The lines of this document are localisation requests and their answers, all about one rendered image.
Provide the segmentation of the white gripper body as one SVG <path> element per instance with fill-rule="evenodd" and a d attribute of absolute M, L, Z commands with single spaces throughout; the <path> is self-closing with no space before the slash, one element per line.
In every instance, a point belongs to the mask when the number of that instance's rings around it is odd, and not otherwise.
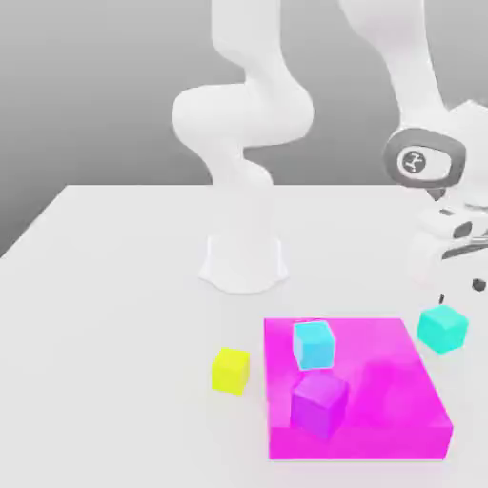
<path fill-rule="evenodd" d="M 450 262 L 460 262 L 461 269 L 468 255 L 486 252 L 488 233 L 472 236 L 471 230 L 419 230 L 413 238 L 408 257 L 409 276 L 437 295 L 445 295 L 458 279 Z"/>

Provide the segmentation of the small turquoise cube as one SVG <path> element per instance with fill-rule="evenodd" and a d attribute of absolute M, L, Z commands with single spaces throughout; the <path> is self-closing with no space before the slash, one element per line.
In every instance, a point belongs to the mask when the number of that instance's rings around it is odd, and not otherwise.
<path fill-rule="evenodd" d="M 440 304 L 420 314 L 417 338 L 436 353 L 445 354 L 464 344 L 468 326 L 465 315 Z"/>

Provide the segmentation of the small light blue cube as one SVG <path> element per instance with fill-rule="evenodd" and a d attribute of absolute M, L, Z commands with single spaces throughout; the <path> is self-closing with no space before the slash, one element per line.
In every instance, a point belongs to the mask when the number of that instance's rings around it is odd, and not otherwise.
<path fill-rule="evenodd" d="M 335 364 L 336 338 L 325 320 L 294 324 L 293 352 L 300 371 L 331 369 Z"/>

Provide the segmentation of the small purple cube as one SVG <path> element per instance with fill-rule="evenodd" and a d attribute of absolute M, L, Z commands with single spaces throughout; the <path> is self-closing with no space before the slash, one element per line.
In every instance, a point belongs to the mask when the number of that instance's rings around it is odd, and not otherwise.
<path fill-rule="evenodd" d="M 349 383 L 333 372 L 309 372 L 292 390 L 290 425 L 331 438 L 345 418 L 349 392 Z"/>

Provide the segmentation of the small yellow cube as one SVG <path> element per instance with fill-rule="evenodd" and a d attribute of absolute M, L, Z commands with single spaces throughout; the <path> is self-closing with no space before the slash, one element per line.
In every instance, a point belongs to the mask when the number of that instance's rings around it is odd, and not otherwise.
<path fill-rule="evenodd" d="M 212 365 L 212 388 L 240 396 L 250 375 L 249 352 L 221 348 Z"/>

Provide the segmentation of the large magenta box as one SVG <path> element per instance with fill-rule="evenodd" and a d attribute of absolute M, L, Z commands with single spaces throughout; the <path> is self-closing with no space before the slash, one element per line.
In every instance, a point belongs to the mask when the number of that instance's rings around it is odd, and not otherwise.
<path fill-rule="evenodd" d="M 271 459 L 443 459 L 453 424 L 403 322 L 390 317 L 329 317 L 331 369 L 300 371 L 295 318 L 264 321 L 268 452 Z M 329 439 L 290 425 L 291 394 L 309 372 L 350 385 L 345 418 Z"/>

